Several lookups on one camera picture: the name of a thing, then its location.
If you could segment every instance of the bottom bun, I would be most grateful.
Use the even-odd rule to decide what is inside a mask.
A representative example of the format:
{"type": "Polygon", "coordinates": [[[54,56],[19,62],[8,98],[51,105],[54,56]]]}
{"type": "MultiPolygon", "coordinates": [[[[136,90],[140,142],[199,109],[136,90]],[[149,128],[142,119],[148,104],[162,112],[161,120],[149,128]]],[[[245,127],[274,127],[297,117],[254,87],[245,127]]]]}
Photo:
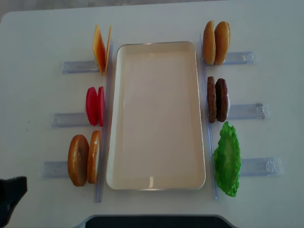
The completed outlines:
{"type": "Polygon", "coordinates": [[[94,131],[91,137],[89,158],[87,162],[87,181],[97,183],[98,161],[100,150],[100,131],[94,131]]]}

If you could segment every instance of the top bun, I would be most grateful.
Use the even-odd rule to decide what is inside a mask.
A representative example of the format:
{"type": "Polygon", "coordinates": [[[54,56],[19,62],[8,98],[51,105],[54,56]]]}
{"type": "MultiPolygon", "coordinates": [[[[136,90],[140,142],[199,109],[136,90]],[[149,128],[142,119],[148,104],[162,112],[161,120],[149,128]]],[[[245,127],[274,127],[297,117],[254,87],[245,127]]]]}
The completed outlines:
{"type": "Polygon", "coordinates": [[[230,26],[227,22],[220,22],[214,31],[216,43],[216,55],[214,62],[221,65],[226,57],[230,44],[230,26]]]}
{"type": "Polygon", "coordinates": [[[203,37],[203,55],[207,64],[213,65],[215,60],[215,36],[214,36],[213,21],[209,21],[204,30],[203,37]]]}
{"type": "Polygon", "coordinates": [[[87,179],[87,159],[89,144],[86,138],[79,134],[71,141],[67,158],[68,175],[75,186],[84,186],[87,179]]]}

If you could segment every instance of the sliced bun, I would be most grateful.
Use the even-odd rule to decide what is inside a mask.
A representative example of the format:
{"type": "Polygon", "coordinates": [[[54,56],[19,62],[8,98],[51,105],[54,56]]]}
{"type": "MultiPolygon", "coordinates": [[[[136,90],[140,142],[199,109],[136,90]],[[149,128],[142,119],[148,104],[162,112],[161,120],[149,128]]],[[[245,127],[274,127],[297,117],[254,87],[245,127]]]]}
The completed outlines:
{"type": "Polygon", "coordinates": [[[209,21],[204,30],[203,55],[207,64],[213,65],[216,54],[213,21],[209,21]]]}
{"type": "Polygon", "coordinates": [[[209,122],[214,123],[217,114],[216,93],[214,77],[208,77],[207,81],[207,100],[209,109],[209,122]]]}
{"type": "Polygon", "coordinates": [[[67,171],[75,186],[84,186],[87,178],[89,144],[83,135],[75,135],[68,151],[67,171]]]}
{"type": "Polygon", "coordinates": [[[214,62],[221,65],[226,57],[230,43],[230,26],[227,22],[220,22],[214,31],[216,43],[216,55],[214,62]]]}
{"type": "Polygon", "coordinates": [[[100,131],[94,131],[91,137],[89,158],[87,161],[87,181],[97,183],[98,161],[100,148],[100,131]]]}
{"type": "Polygon", "coordinates": [[[224,122],[227,119],[229,101],[226,81],[223,78],[219,78],[216,82],[215,91],[217,96],[217,120],[224,122]]]}

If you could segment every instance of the black object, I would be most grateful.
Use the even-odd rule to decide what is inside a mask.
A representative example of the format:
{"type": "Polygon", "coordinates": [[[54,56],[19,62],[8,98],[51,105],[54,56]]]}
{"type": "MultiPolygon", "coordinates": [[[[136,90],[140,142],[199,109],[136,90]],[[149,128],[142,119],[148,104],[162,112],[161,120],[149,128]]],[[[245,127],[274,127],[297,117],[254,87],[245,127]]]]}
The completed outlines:
{"type": "Polygon", "coordinates": [[[85,228],[232,228],[212,216],[106,216],[86,222],[85,228]]]}
{"type": "Polygon", "coordinates": [[[28,191],[27,178],[0,179],[0,228],[9,223],[10,217],[20,199],[28,191]]]}

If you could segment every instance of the green lettuce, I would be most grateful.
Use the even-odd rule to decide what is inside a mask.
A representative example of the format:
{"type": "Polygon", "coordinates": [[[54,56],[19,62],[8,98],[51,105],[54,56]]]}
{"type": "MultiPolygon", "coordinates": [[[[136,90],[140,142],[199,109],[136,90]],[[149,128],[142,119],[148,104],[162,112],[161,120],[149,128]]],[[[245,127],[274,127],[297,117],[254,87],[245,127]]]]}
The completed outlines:
{"type": "Polygon", "coordinates": [[[241,155],[236,129],[234,126],[230,127],[229,122],[225,122],[220,136],[218,147],[213,154],[215,180],[227,195],[235,197],[241,169],[241,155]]]}

